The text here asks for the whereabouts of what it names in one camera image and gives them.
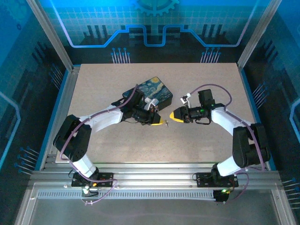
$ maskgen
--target table surface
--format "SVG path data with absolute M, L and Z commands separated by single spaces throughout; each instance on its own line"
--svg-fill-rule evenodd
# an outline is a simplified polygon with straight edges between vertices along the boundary
M 123 92 L 154 76 L 173 93 L 172 104 L 159 112 L 168 127 L 111 125 L 91 136 L 87 154 L 92 162 L 219 162 L 230 157 L 232 137 L 219 125 L 183 124 L 169 115 L 182 106 L 180 97 L 202 84 L 215 83 L 232 94 L 228 109 L 253 122 L 235 63 L 82 64 L 68 114 L 79 117 L 105 109 Z M 211 89 L 216 103 L 229 101 L 223 90 Z M 197 94 L 190 102 L 192 107 L 199 105 Z

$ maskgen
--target gear logo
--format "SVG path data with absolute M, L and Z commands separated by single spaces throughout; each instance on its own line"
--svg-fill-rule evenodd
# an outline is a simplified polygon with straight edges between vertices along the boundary
M 18 23 L 25 19 L 28 12 L 25 0 L 0 0 L 0 2 L 6 7 L 10 16 Z
M 135 0 L 133 4 L 141 13 L 157 16 L 168 13 L 169 10 L 174 9 L 174 5 L 178 3 L 178 0 Z

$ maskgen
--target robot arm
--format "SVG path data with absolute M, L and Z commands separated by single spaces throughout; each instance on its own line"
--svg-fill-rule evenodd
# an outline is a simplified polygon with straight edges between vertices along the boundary
M 225 161 L 214 165 L 212 169 L 212 173 L 214 173 L 216 177 L 221 178 L 229 176 L 246 166 L 260 164 L 255 145 L 249 143 L 249 141 L 252 141 L 252 136 L 244 123 L 248 124 L 251 129 L 254 130 L 263 161 L 269 161 L 270 152 L 266 133 L 262 124 L 251 124 L 245 120 L 238 120 L 238 117 L 233 113 L 224 110 L 223 104 L 215 103 L 210 89 L 198 92 L 200 107 L 189 108 L 187 99 L 189 96 L 190 95 L 187 94 L 185 97 L 181 98 L 182 102 L 186 105 L 174 110 L 170 115 L 171 119 L 182 123 L 195 121 L 197 124 L 204 125 L 208 125 L 213 121 L 223 127 L 233 137 L 232 156 Z M 206 118 L 208 121 L 200 122 L 203 118 Z
M 64 144 L 72 131 L 87 118 L 87 120 L 71 138 L 63 154 L 73 163 L 73 165 L 82 173 L 84 177 L 97 180 L 98 169 L 91 162 L 86 152 L 88 149 L 90 136 L 107 126 L 125 121 L 128 118 L 134 118 L 142 125 L 160 125 L 163 123 L 162 118 L 156 111 L 158 101 L 156 99 L 144 99 L 144 94 L 140 90 L 136 90 L 130 101 L 113 111 L 111 109 L 121 106 L 127 98 L 122 98 L 112 103 L 105 111 L 99 115 L 76 117 L 69 115 L 63 122 L 59 132 L 57 133 L 53 144 L 61 151 Z

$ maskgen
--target black mounting plate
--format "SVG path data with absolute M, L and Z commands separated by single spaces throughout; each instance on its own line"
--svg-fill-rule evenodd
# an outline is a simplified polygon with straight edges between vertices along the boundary
M 193 175 L 193 180 L 197 181 L 198 188 L 231 188 L 239 186 L 239 182 L 234 175 L 223 177 L 218 180 L 219 185 L 216 185 L 210 172 L 197 172 Z
M 113 173 L 112 172 L 99 172 L 97 180 L 109 180 L 113 179 Z M 86 185 L 90 185 L 91 182 L 83 178 L 79 173 L 75 172 L 73 174 L 72 179 L 72 187 L 85 187 Z M 113 181 L 103 182 L 103 183 L 97 183 L 96 187 L 109 187 L 111 188 L 113 186 Z

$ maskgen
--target starry night box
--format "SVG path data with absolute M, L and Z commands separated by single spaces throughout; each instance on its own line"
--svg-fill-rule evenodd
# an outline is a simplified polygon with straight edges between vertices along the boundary
M 158 103 L 158 110 L 162 110 L 172 103 L 173 94 L 167 89 L 164 83 L 155 76 L 138 86 L 138 89 L 145 94 L 145 98 L 156 98 Z M 123 93 L 123 97 L 126 98 L 131 90 Z

